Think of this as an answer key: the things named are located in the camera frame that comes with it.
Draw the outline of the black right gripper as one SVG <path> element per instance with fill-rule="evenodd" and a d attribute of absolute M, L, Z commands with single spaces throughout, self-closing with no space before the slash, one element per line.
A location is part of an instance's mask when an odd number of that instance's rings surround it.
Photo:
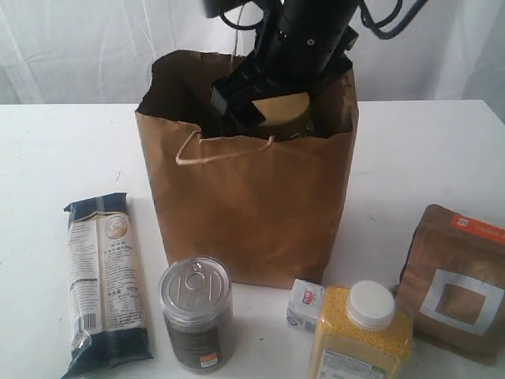
<path fill-rule="evenodd" d="M 265 120 L 253 101 L 319 91 L 353 68 L 357 1 L 256 1 L 264 11 L 252 53 L 211 86 L 211 104 L 234 127 Z"/>

